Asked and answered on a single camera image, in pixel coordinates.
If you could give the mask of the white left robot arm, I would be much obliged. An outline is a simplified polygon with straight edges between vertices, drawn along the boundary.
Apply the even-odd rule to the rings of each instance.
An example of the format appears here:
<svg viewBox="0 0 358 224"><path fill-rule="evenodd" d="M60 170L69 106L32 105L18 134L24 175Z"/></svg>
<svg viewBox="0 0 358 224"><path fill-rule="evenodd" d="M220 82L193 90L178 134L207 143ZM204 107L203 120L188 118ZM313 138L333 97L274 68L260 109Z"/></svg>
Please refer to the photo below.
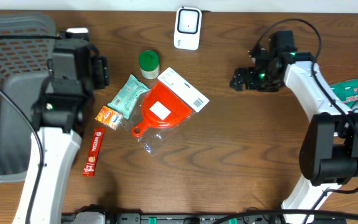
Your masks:
<svg viewBox="0 0 358 224"><path fill-rule="evenodd" d="M60 39L30 107L29 166L14 223L60 223L71 166L94 103L109 85L107 59L84 39Z"/></svg>

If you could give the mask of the red tool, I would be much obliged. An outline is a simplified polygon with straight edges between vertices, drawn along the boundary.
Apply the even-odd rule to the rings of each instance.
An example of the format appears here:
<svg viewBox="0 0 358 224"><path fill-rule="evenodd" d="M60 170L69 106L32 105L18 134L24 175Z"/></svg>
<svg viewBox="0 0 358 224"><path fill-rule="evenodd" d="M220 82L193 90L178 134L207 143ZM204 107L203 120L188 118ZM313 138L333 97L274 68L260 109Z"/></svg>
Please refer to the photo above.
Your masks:
<svg viewBox="0 0 358 224"><path fill-rule="evenodd" d="M166 145L209 98L168 67L134 104L124 128L151 155Z"/></svg>

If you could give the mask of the red coffee stick packet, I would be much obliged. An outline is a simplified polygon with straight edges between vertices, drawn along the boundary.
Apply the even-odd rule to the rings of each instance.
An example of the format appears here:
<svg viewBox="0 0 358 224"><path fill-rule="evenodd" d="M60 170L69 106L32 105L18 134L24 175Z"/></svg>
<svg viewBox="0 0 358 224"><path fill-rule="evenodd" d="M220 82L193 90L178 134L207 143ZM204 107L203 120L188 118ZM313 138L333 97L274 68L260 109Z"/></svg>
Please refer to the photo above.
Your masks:
<svg viewBox="0 0 358 224"><path fill-rule="evenodd" d="M91 145L89 148L89 153L88 153L88 157L86 160L86 164L82 171L82 176L87 176L87 177L94 176L96 163L97 163L98 155L99 155L99 150L101 148L101 143L102 143L103 137L104 137L104 132L105 132L104 128L95 128L94 129L92 142L91 142Z"/></svg>

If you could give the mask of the teal wet wipes pack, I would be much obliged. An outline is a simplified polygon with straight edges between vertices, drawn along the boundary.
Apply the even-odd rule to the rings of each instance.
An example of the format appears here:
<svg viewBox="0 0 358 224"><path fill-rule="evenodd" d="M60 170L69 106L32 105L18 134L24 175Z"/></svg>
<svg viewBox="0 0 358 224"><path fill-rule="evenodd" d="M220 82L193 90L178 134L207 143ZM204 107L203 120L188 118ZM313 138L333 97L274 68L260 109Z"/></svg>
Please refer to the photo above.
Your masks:
<svg viewBox="0 0 358 224"><path fill-rule="evenodd" d="M108 107L122 114L125 119L129 119L140 95L149 90L144 83L140 82L133 74L130 74L118 94L108 103Z"/></svg>

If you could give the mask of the small orange snack box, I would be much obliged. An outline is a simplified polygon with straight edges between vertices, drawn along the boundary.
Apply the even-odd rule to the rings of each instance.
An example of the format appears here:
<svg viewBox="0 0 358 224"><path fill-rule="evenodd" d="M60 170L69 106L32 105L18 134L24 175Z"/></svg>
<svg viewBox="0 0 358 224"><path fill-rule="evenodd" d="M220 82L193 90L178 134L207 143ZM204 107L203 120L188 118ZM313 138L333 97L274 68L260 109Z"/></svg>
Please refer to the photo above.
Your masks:
<svg viewBox="0 0 358 224"><path fill-rule="evenodd" d="M123 119L123 115L118 113L117 111L107 107L103 106L97 116L95 117L95 120L99 123L116 130L118 126L120 125L121 121Z"/></svg>

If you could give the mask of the green lid jar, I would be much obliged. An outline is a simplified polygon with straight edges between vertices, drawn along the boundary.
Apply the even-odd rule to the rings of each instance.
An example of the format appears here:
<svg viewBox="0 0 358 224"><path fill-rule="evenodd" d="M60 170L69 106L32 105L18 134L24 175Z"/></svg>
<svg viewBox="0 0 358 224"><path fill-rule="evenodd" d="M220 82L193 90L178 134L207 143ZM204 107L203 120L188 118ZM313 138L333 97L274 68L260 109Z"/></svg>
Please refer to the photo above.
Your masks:
<svg viewBox="0 0 358 224"><path fill-rule="evenodd" d="M146 79L155 79L160 74L160 62L158 54L152 50L145 50L139 55L139 67L141 74Z"/></svg>

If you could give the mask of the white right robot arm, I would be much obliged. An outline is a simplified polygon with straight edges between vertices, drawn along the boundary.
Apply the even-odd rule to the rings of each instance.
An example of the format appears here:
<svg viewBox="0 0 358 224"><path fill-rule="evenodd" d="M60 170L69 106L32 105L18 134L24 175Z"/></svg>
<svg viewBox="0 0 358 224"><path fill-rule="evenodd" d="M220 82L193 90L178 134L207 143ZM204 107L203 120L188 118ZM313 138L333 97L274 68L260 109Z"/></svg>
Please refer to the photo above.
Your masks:
<svg viewBox="0 0 358 224"><path fill-rule="evenodd" d="M255 43L249 57L254 66L236 69L229 86L261 92L287 87L309 121L299 153L301 177L281 208L311 212L332 193L357 193L358 112L332 91L317 58L298 51L290 30L272 34L267 49Z"/></svg>

